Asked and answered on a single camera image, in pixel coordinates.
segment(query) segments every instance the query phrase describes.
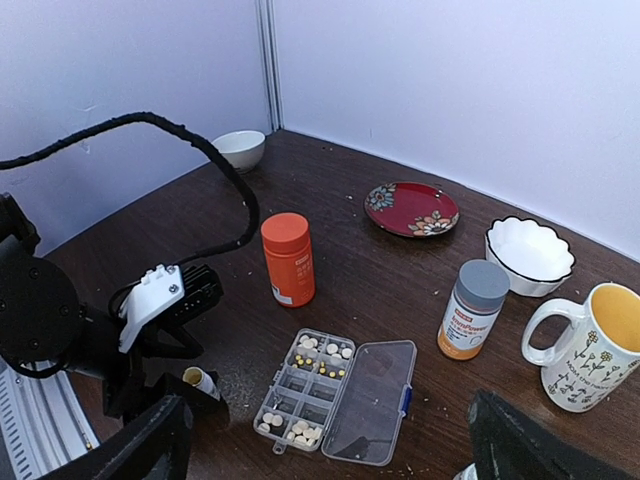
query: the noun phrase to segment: clear bottle with gray lid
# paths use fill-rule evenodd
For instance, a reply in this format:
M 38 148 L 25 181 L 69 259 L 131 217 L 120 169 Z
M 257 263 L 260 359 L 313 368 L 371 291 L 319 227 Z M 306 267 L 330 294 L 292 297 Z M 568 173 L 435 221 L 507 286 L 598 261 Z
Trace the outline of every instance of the clear bottle with gray lid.
M 469 260 L 460 268 L 438 330 L 438 346 L 455 360 L 469 360 L 482 344 L 509 292 L 509 277 L 487 260 Z

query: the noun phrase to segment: white wall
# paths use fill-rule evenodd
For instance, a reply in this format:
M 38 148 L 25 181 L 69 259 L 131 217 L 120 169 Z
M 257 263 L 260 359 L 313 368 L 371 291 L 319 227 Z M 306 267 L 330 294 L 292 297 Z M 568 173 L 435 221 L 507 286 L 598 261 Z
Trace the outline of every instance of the white wall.
M 640 2 L 274 1 L 286 128 L 640 259 Z
M 254 0 L 0 0 L 0 159 L 151 110 L 210 139 L 269 129 Z M 45 253 L 206 161 L 151 126 L 0 172 Z

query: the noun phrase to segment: pill organizer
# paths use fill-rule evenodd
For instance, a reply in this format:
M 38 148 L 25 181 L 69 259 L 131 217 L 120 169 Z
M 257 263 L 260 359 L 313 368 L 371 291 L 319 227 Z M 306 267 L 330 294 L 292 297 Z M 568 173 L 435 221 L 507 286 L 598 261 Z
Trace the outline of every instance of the pill organizer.
M 322 447 L 329 458 L 384 466 L 391 461 L 411 401 L 416 355 L 410 340 L 365 343 L 356 349 L 348 338 L 302 329 L 253 427 L 275 442 L 276 454 L 288 447 L 305 452 Z M 267 428 L 265 414 L 284 421 Z

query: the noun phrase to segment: pill bottle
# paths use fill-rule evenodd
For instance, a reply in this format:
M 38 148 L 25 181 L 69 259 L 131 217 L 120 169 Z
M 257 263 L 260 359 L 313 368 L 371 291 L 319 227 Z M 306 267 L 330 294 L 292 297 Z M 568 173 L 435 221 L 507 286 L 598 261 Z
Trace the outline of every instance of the pill bottle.
M 453 480 L 478 480 L 475 463 L 472 463 L 463 471 L 458 473 L 455 477 L 453 477 Z
M 438 346 L 455 360 L 469 360 L 482 349 L 509 291 L 509 277 L 487 260 L 469 260 L 458 279 L 438 330 Z
M 264 221 L 261 233 L 273 296 L 285 307 L 306 305 L 316 293 L 309 222 L 278 213 Z

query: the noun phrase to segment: floral plate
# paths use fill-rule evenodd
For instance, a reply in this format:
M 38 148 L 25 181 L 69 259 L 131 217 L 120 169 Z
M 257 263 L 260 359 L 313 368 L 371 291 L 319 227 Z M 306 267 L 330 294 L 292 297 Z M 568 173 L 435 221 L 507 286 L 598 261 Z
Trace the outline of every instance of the floral plate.
M 412 238 L 448 232 L 460 218 L 456 202 L 446 193 L 412 182 L 374 188 L 364 200 L 364 210 L 384 230 Z

